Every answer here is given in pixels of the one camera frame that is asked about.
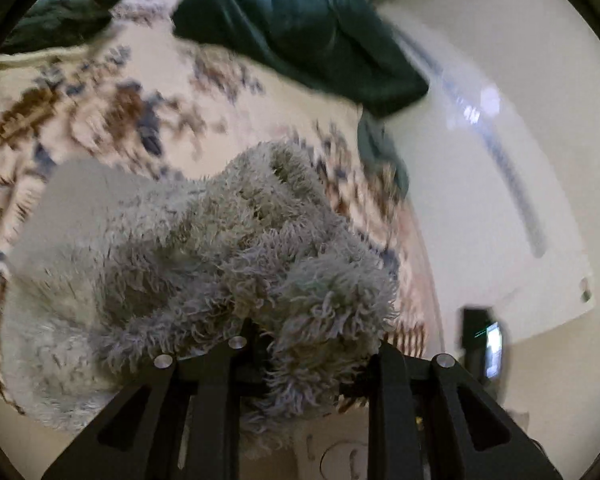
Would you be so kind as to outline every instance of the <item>silver screw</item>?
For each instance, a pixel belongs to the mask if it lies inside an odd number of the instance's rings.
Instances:
[[[154,359],[154,366],[156,368],[169,368],[171,363],[173,363],[173,357],[167,354],[158,355],[158,357]]]
[[[241,335],[237,335],[229,339],[229,346],[234,350],[239,350],[240,348],[244,348],[247,346],[247,338],[242,337]]]
[[[439,354],[436,356],[436,362],[443,368],[451,368],[456,364],[456,360],[449,354]]]

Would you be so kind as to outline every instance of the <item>triangular cutout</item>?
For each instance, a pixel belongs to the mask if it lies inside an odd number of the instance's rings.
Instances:
[[[151,388],[142,386],[98,434],[98,442],[120,451],[128,451],[140,426]]]
[[[484,451],[511,439],[507,428],[466,386],[458,386],[458,399],[476,451]]]

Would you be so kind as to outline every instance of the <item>wall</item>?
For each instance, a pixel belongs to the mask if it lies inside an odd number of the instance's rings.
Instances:
[[[579,478],[600,451],[600,42],[566,0],[393,3],[495,81],[571,203],[596,277],[597,307],[512,348],[506,404],[530,411],[530,434],[566,480]]]

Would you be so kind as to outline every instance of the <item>floral bedsheet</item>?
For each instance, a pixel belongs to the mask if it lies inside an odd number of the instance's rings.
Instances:
[[[392,168],[363,171],[362,110],[224,48],[175,38],[169,15],[177,1],[121,0],[103,38],[77,54],[1,58],[0,300],[6,256],[58,164],[92,156],[149,178],[201,178],[258,142],[289,139],[307,150],[334,210],[397,281],[388,338],[421,356],[432,286],[424,267],[412,265],[423,249]],[[11,402],[1,374],[0,395]]]

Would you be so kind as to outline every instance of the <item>furry fabric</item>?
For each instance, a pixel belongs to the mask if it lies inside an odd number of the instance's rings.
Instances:
[[[274,341],[270,395],[243,406],[243,450],[289,444],[294,418],[330,409],[378,350],[388,272],[293,145],[260,144],[209,180],[135,178],[136,195],[88,233],[11,269],[1,339],[14,400],[79,431],[154,356],[203,354],[251,317]]]

